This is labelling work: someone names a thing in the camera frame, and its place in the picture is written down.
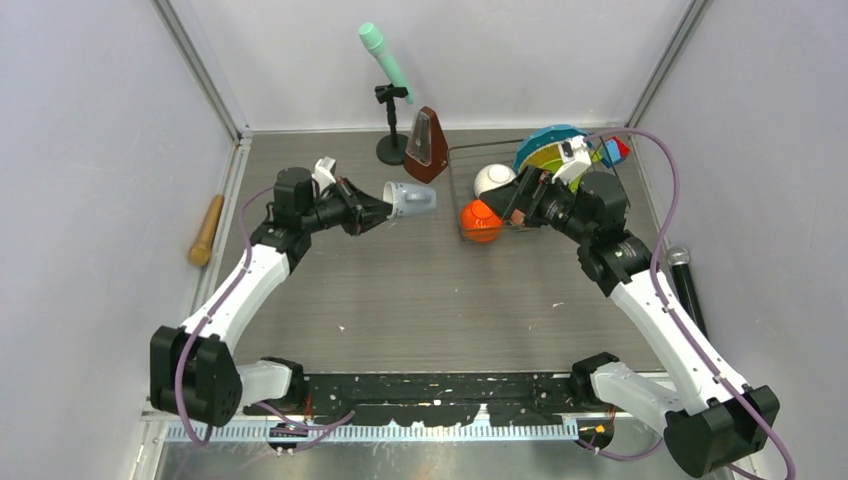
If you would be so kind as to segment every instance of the round stand base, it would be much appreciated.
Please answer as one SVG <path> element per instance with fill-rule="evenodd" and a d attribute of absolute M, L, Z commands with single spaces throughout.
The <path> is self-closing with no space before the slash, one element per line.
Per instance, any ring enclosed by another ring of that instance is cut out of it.
<path fill-rule="evenodd" d="M 396 167 L 403 165 L 403 160 L 406 157 L 406 143 L 409 138 L 406 135 L 398 134 L 398 148 L 392 146 L 392 136 L 386 135 L 377 143 L 377 158 L 386 165 Z"/>

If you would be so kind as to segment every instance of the black microphone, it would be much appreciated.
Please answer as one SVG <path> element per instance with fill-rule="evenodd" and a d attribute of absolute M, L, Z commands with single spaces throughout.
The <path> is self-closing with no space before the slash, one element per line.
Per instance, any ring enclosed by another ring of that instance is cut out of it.
<path fill-rule="evenodd" d="M 707 327 L 704 324 L 704 314 L 701 313 L 701 304 L 698 302 L 698 293 L 695 291 L 695 282 L 692 280 L 692 271 L 689 269 L 689 251 L 683 247 L 672 247 L 666 255 L 671 278 L 674 280 L 674 288 L 677 290 L 677 298 L 686 313 L 695 321 L 698 330 L 707 336 Z"/>

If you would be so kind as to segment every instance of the white bowl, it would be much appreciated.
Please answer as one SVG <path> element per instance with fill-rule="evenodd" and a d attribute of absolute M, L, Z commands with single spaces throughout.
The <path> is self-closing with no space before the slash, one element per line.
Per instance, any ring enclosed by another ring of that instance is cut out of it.
<path fill-rule="evenodd" d="M 515 172 L 501 163 L 486 165 L 474 178 L 474 196 L 502 187 L 515 179 Z"/>

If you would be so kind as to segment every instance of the brown metronome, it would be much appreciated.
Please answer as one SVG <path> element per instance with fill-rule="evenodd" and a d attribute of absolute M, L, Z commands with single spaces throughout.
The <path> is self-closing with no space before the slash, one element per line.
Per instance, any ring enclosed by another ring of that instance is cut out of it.
<path fill-rule="evenodd" d="M 448 166 L 448 141 L 439 117 L 430 107 L 415 115 L 403 168 L 422 183 L 430 183 Z"/>

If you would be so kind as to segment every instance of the orange bowl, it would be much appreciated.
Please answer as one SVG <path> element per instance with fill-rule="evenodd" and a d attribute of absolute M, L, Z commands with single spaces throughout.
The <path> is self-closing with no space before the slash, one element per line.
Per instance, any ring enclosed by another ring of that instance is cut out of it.
<path fill-rule="evenodd" d="M 466 238 L 489 243 L 500 236 L 504 222 L 482 200 L 472 200 L 459 214 L 459 223 Z"/>

